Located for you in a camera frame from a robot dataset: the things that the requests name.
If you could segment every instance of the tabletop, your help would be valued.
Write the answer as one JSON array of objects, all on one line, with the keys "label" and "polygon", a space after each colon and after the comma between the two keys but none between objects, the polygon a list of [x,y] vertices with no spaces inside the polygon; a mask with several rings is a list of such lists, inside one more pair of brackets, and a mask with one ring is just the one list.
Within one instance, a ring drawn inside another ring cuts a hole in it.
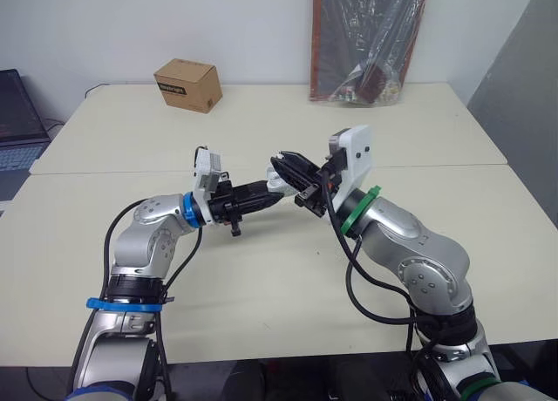
[{"label": "tabletop", "polygon": [[278,151],[320,162],[329,136],[372,127],[376,167],[505,164],[448,84],[406,84],[397,105],[364,108],[308,101],[304,85],[225,85],[209,114],[167,106],[156,85],[91,92],[31,172],[185,170],[193,150],[221,154],[224,170],[261,167]]},{"label": "tabletop", "polygon": [[[235,184],[252,168],[231,170]],[[102,244],[126,204],[183,193],[192,173],[33,175],[0,217],[1,365],[68,365],[85,325],[85,300],[99,292]],[[506,165],[377,167],[363,188],[415,213],[459,242],[489,343],[558,337],[558,232]],[[125,218],[116,234],[125,228]],[[242,236],[207,228],[198,255],[163,311],[170,362],[402,350],[405,328],[374,323],[350,304],[346,259],[327,222],[292,198],[247,215]],[[195,234],[183,237],[173,270]],[[381,280],[387,270],[361,254]],[[384,316],[406,316],[402,298],[358,277],[355,292]]]}]

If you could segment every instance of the laptop screen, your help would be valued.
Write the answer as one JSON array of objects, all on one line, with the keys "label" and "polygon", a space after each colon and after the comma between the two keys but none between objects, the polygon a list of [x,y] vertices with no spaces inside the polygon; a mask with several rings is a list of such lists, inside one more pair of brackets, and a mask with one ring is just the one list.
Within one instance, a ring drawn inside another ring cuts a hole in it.
[{"label": "laptop screen", "polygon": [[0,145],[32,139],[48,139],[41,119],[17,70],[0,71]]}]

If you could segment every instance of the cardboard box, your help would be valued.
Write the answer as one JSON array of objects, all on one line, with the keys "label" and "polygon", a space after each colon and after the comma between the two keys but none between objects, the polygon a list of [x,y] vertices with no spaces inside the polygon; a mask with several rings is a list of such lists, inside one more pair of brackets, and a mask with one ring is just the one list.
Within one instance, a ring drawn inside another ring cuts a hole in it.
[{"label": "cardboard box", "polygon": [[214,65],[175,58],[154,76],[169,106],[208,113],[222,97]]}]

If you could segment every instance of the green joint band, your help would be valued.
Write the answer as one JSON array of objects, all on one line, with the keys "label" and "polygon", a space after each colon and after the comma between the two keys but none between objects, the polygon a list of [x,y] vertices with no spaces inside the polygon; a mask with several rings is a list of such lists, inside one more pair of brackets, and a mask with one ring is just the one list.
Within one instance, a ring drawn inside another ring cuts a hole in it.
[{"label": "green joint band", "polygon": [[470,384],[465,388],[463,392],[461,392],[460,401],[467,401],[467,399],[469,399],[474,393],[482,390],[483,388],[487,388],[499,383],[500,381],[495,377],[486,377],[484,379],[481,379],[480,381],[475,382],[474,384]]},{"label": "green joint band", "polygon": [[363,199],[360,200],[355,210],[350,213],[343,225],[341,226],[341,232],[345,235],[350,230],[355,222],[357,222],[360,215],[363,214],[364,210],[374,201],[380,194],[380,186],[375,186],[368,191]]}]

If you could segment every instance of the silver robotic arm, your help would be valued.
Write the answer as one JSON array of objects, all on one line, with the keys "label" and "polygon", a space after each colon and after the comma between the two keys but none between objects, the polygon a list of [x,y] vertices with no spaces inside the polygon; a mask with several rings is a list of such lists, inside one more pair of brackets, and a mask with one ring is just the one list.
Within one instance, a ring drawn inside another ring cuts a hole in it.
[{"label": "silver robotic arm", "polygon": [[413,360],[421,395],[433,401],[549,400],[527,386],[500,381],[474,313],[466,251],[456,241],[433,233],[410,212],[378,197],[379,187],[368,193],[358,189],[363,171],[370,169],[370,147],[369,128],[358,126],[330,138],[330,155],[322,167],[291,152],[280,152],[271,162],[276,173],[299,191],[298,206],[318,216],[327,210],[342,246],[343,235],[361,240],[364,252],[405,286],[416,318],[430,320],[409,318],[423,344]]},{"label": "silver robotic arm", "polygon": [[192,193],[138,202],[132,224],[116,241],[103,295],[87,303],[93,312],[71,368],[67,399],[148,400],[161,370],[166,381],[163,397],[170,398],[160,312],[170,302],[168,288],[180,273],[179,268],[165,282],[176,242],[199,230],[195,252],[204,225],[227,223],[233,235],[239,235],[244,214],[270,207],[281,198],[281,193],[268,191],[263,180],[233,187],[221,171],[219,156],[201,148],[196,152]]}]

